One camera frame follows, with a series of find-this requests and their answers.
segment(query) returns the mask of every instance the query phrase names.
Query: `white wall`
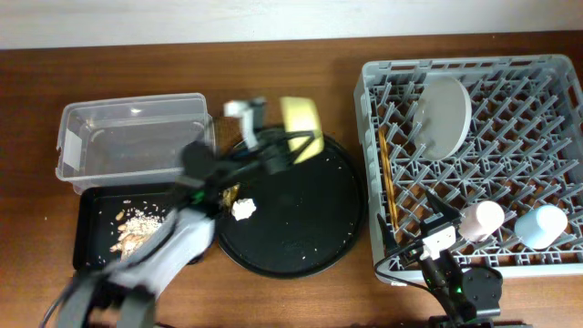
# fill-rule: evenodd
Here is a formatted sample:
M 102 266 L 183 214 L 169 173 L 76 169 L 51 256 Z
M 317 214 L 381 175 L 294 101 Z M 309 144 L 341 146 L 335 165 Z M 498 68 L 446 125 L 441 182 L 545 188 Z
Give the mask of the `white wall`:
M 583 1 L 0 0 L 0 48 L 565 29 Z

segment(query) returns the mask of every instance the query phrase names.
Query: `white label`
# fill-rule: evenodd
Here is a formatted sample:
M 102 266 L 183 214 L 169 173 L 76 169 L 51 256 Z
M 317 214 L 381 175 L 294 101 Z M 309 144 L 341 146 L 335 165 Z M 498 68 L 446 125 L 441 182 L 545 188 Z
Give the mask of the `white label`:
M 63 162 L 75 170 L 79 170 L 81 163 L 81 145 L 83 141 L 71 130 L 65 134 L 65 148 L 63 149 Z

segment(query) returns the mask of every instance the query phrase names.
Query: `wooden table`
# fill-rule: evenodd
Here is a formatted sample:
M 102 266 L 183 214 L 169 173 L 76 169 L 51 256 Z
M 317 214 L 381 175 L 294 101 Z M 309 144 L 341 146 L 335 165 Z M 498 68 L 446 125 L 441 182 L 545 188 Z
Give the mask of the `wooden table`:
M 17 50 L 0 52 L 0 326 L 31 327 L 73 274 L 78 196 L 55 176 L 56 134 L 78 101 L 200 92 L 210 114 L 233 98 L 311 97 L 324 132 L 363 169 L 353 89 L 378 59 L 561 53 L 583 73 L 583 32 Z M 279 110 L 269 121 L 280 121 Z M 216 246 L 159 300 L 163 323 L 193 326 L 401 326 L 441 314 L 414 288 L 373 275 L 368 229 L 326 272 L 296 281 L 247 272 Z M 501 321 L 579 327 L 583 277 L 505 281 Z

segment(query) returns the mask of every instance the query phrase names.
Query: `gray dish rack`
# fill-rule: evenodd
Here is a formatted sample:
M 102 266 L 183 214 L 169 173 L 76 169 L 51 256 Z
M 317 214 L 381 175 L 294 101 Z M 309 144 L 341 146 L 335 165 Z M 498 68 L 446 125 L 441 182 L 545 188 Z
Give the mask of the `gray dish rack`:
M 454 77 L 472 99 L 472 122 L 462 147 L 432 161 L 414 146 L 417 100 L 425 86 Z M 502 56 L 375 61 L 363 66 L 354 90 L 369 195 L 373 261 L 384 258 L 381 230 L 414 238 L 434 214 L 424 188 L 457 208 L 481 200 L 502 205 L 503 226 L 486 241 L 458 241 L 459 263 L 485 263 L 505 277 L 583 273 L 583 95 L 566 56 Z M 385 129 L 398 229 L 391 225 L 383 184 L 378 129 Z M 547 249 L 531 250 L 514 234 L 516 218 L 542 204 L 559 204 L 568 228 Z M 377 215 L 384 219 L 379 225 Z M 421 272 L 392 259 L 381 272 L 422 281 Z M 399 284 L 385 278 L 381 281 Z

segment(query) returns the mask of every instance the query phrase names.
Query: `plastic crate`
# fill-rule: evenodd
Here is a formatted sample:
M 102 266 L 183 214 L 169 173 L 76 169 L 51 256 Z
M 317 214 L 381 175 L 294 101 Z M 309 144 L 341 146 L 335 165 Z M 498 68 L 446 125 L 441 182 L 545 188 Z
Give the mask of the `plastic crate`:
M 172 182 L 179 154 L 195 139 L 215 148 L 201 94 L 127 97 L 68 105 L 56 176 L 81 194 L 91 187 Z
M 412 127 L 412 118 L 424 87 L 440 77 L 454 77 L 467 88 L 473 115 L 462 147 L 449 158 L 431 161 L 415 149 L 418 128 Z M 374 263 L 385 256 L 381 230 L 397 240 L 411 239 L 419 233 L 419 221 L 434 215 L 423 195 L 424 188 L 431 188 L 460 209 L 496 200 L 505 210 L 505 223 L 486 241 L 458 241 L 450 248 L 459 263 L 485 263 L 505 277 L 583 273 L 583 96 L 566 56 L 370 62 L 363 66 L 354 103 L 366 161 Z M 400 213 L 397 231 L 385 210 L 377 137 L 383 126 Z M 514 234 L 514 222 L 546 203 L 559 203 L 568 228 L 547 249 L 531 250 Z M 377 215 L 385 226 L 379 226 Z M 423 280 L 420 271 L 404 268 L 398 259 L 380 270 Z

